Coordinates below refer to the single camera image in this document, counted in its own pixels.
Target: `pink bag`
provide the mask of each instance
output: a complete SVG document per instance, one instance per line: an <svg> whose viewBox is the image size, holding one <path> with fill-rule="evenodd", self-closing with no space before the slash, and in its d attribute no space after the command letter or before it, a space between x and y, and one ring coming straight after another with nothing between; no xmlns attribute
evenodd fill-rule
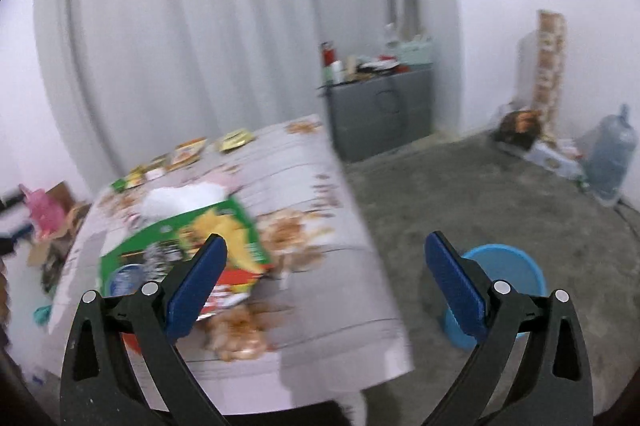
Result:
<svg viewBox="0 0 640 426"><path fill-rule="evenodd" d="M31 212L31 220L40 229L40 237L49 236L62 227L66 214L56 199L50 197L43 189L30 191L22 184L18 187L24 193L24 205Z"/></svg>

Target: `blue water jug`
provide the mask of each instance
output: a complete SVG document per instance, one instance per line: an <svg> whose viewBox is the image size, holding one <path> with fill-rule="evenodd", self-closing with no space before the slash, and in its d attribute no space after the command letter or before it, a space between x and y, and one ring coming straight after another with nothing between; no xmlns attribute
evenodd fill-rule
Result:
<svg viewBox="0 0 640 426"><path fill-rule="evenodd" d="M629 107L623 104L619 115L607 115L598 126L593 151L584 172L593 196L607 207L620 199L620 186L638 145L638 134L628 121Z"/></svg>

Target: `bottle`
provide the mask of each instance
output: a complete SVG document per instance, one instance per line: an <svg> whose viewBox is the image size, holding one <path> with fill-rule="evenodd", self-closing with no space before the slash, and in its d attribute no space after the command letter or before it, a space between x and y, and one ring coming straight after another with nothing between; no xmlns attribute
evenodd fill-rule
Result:
<svg viewBox="0 0 640 426"><path fill-rule="evenodd" d="M619 115L602 119L593 151L584 164L591 194L606 207L618 203L620 186L638 145L638 134L629 125L628 115L629 107L623 104Z"/></svg>
<svg viewBox="0 0 640 426"><path fill-rule="evenodd" d="M331 41L325 41L320 45L320 51L322 52L322 62L324 67L331 66L331 63L335 60L335 48Z"/></svg>
<svg viewBox="0 0 640 426"><path fill-rule="evenodd" d="M398 57L398 45L400 45L400 38L396 31L396 24L385 25L385 56Z"/></svg>
<svg viewBox="0 0 640 426"><path fill-rule="evenodd" d="M335 60L331 63L331 71L334 75L334 84L344 82L344 69L341 60Z"/></svg>

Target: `blue gripper pad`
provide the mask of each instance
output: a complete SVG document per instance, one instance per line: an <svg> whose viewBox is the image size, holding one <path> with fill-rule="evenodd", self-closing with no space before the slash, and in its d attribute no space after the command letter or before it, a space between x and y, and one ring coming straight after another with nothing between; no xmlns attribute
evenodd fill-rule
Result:
<svg viewBox="0 0 640 426"><path fill-rule="evenodd" d="M453 255L458 253L432 232L424 242L424 257L462 331L478 343L484 341L486 306L475 285Z"/></svg>
<svg viewBox="0 0 640 426"><path fill-rule="evenodd" d="M189 335L225 265L226 243L217 237L208 244L167 304L164 333L170 342Z"/></svg>

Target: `blue bucket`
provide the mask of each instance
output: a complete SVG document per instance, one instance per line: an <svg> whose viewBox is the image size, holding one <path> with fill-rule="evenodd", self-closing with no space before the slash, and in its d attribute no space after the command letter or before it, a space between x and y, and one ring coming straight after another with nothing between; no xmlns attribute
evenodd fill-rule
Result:
<svg viewBox="0 0 640 426"><path fill-rule="evenodd" d="M542 270L527 253L508 245L489 244L476 247L462 255L463 258L475 260L489 278L508 281L516 291L532 296L547 296L545 277ZM442 328L451 343L458 348L472 350L476 346L476 339L466 335L451 309L447 307L444 314Z"/></svg>

